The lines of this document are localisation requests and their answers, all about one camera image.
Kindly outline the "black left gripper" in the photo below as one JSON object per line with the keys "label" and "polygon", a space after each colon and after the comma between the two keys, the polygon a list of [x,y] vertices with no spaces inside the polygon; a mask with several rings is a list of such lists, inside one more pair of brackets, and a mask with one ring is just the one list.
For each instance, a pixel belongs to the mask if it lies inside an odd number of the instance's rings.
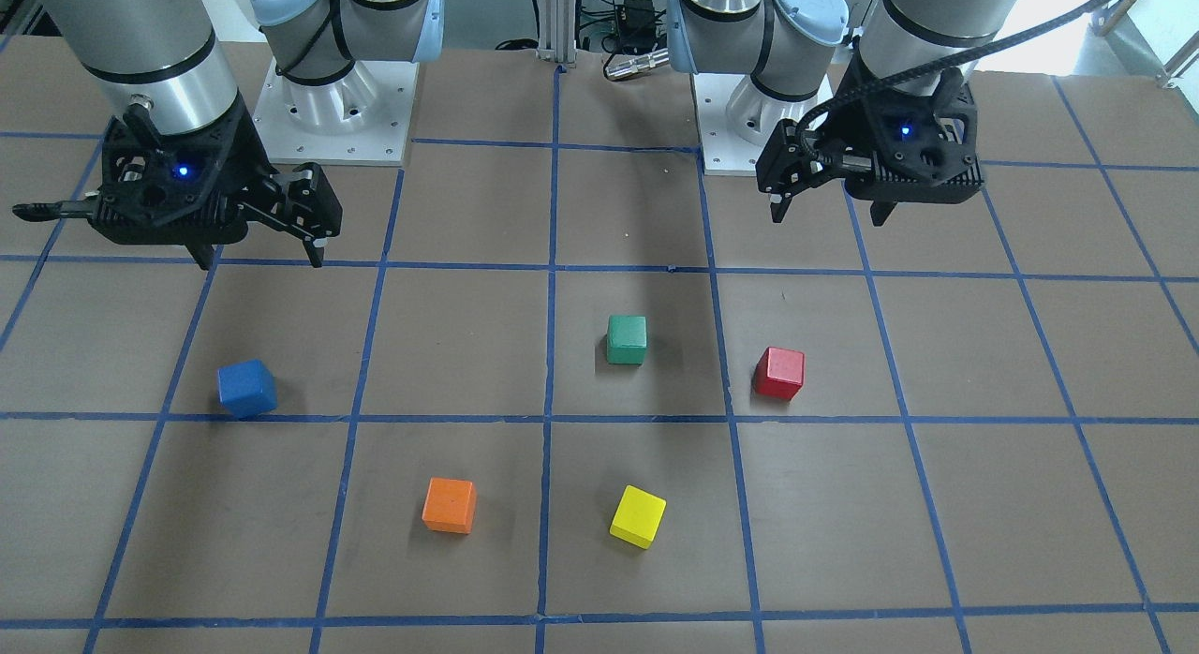
{"label": "black left gripper", "polygon": [[[886,86],[829,110],[817,128],[818,156],[854,198],[870,202],[875,228],[899,204],[963,204],[984,188],[970,86],[956,67],[933,74],[933,83],[926,96]],[[793,119],[776,124],[755,162],[755,184],[769,197],[772,223],[784,221],[793,198],[817,187],[813,164],[805,154],[805,130]]]}

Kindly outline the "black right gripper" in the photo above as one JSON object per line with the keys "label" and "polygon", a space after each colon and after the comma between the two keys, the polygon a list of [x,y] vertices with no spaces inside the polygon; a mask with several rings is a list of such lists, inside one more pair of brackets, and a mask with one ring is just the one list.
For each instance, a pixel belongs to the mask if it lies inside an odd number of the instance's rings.
{"label": "black right gripper", "polygon": [[275,172],[245,104],[205,127],[169,136],[145,104],[112,120],[94,199],[22,202],[17,218],[89,220],[120,245],[225,245],[245,239],[249,221],[303,244],[312,268],[342,232],[343,208],[318,163]]}

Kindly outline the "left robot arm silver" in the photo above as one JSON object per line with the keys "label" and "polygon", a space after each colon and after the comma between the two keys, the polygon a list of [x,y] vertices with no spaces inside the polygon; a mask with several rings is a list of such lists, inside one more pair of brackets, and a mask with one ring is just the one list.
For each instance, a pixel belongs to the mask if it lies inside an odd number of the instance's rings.
{"label": "left robot arm silver", "polygon": [[669,0],[665,43],[671,68],[739,78],[727,116],[761,149],[755,180],[775,222],[793,197],[839,180],[880,227],[902,204],[963,204],[984,188],[969,80],[1014,2],[879,0],[830,96],[845,0]]}

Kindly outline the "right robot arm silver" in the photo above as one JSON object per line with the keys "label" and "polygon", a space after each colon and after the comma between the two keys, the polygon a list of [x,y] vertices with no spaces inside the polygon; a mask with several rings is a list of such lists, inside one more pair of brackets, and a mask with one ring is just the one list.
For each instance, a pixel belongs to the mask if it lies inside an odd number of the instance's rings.
{"label": "right robot arm silver", "polygon": [[251,0],[275,56],[245,103],[201,0],[41,0],[112,104],[98,190],[30,202],[28,222],[82,220],[118,245],[180,245],[201,269],[252,223],[290,235],[321,268],[343,209],[318,145],[398,164],[416,72],[444,44],[445,0]]}

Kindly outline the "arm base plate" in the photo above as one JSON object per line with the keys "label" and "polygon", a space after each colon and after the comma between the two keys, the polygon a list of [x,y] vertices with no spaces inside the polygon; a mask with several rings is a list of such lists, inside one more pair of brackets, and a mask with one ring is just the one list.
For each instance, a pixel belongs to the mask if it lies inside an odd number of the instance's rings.
{"label": "arm base plate", "polygon": [[344,79],[305,86],[266,74],[252,119],[277,164],[406,164],[417,78],[415,62],[357,62]]}
{"label": "arm base plate", "polygon": [[716,176],[753,176],[776,125],[800,120],[835,95],[827,74],[814,96],[799,102],[767,97],[748,74],[693,74],[692,86],[703,172]]}

